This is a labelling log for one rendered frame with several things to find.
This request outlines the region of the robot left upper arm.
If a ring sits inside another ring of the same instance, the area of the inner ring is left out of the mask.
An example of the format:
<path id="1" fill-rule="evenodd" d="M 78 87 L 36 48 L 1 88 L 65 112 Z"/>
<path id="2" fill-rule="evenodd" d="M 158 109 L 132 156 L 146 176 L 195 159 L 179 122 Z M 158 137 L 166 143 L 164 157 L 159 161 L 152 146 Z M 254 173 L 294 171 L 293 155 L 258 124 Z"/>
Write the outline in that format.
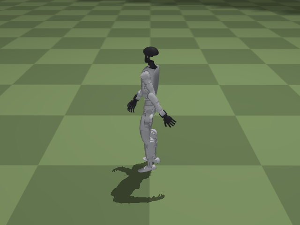
<path id="1" fill-rule="evenodd" d="M 144 82 L 144 85 L 145 85 L 146 89 L 149 91 L 149 93 L 153 93 L 154 95 L 156 95 L 153 85 L 151 83 L 151 76 L 150 76 L 150 73 L 148 72 L 148 70 L 142 72 L 141 79 Z M 147 98 L 148 98 L 148 95 L 147 95 Z"/>

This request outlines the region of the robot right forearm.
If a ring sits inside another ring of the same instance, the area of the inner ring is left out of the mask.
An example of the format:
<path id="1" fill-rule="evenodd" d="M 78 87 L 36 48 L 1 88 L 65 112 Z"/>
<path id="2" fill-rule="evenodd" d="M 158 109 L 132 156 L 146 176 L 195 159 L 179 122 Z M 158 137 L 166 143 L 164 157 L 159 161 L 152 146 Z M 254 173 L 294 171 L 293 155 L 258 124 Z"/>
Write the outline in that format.
<path id="1" fill-rule="evenodd" d="M 136 97 L 136 99 L 139 100 L 141 97 L 142 97 L 142 89 L 140 89 L 140 90 L 137 92 L 137 97 Z"/>

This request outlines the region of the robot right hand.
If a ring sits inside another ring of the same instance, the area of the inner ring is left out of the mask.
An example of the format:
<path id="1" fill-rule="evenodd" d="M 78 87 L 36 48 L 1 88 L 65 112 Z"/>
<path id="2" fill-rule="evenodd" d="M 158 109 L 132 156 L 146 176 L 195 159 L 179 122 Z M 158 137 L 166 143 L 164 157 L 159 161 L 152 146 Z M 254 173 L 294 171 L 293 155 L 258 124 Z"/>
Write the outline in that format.
<path id="1" fill-rule="evenodd" d="M 134 100 L 131 100 L 129 103 L 128 103 L 128 108 L 127 108 L 127 110 L 129 111 L 129 112 L 134 112 L 134 109 L 135 109 L 135 106 L 136 106 L 136 103 L 137 103 L 137 101 L 139 101 L 139 100 L 137 100 L 136 99 L 136 97 L 137 97 L 137 94 L 134 96 Z"/>

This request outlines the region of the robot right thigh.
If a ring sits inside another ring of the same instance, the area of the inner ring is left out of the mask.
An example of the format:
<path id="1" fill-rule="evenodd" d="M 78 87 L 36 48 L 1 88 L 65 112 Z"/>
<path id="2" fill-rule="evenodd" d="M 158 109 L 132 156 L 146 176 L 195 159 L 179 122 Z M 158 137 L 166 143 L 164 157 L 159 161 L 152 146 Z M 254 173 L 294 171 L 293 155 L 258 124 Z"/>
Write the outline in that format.
<path id="1" fill-rule="evenodd" d="M 145 112 L 143 111 L 143 113 L 145 113 Z M 158 133 L 157 133 L 156 130 L 154 130 L 154 129 L 151 128 L 152 127 L 152 123 L 150 123 L 150 137 L 154 139 L 154 138 L 157 137 Z"/>

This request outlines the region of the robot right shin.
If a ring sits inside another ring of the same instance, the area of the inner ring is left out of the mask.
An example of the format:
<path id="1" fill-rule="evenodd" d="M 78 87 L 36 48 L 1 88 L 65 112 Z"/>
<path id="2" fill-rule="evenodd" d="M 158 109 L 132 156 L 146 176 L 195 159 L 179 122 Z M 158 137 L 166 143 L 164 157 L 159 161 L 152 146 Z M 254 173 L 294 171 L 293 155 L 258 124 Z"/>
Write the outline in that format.
<path id="1" fill-rule="evenodd" d="M 155 153 L 154 153 L 154 157 L 153 157 L 153 159 L 155 159 L 156 158 L 156 148 L 158 147 L 158 137 L 156 137 L 156 138 L 154 138 L 154 141 L 155 141 Z"/>

